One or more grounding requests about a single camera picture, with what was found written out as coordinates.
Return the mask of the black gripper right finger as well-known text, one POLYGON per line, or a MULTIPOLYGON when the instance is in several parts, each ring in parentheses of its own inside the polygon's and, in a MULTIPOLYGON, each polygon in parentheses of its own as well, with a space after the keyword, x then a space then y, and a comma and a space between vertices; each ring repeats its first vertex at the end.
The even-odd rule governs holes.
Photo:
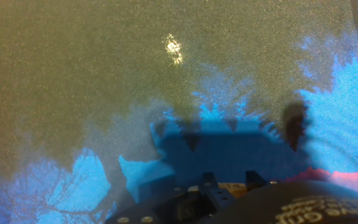
POLYGON ((246 187, 247 191, 252 191, 257 188, 267 185, 268 182, 254 170, 246 171, 246 187))

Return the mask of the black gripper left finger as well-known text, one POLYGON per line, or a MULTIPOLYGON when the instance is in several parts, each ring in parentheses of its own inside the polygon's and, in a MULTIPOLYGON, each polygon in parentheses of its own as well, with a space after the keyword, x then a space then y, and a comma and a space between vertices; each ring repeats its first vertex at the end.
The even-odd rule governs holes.
POLYGON ((205 172, 197 185, 178 185, 173 175, 139 186, 139 201, 105 224, 205 223, 235 201, 236 183, 218 182, 205 172))

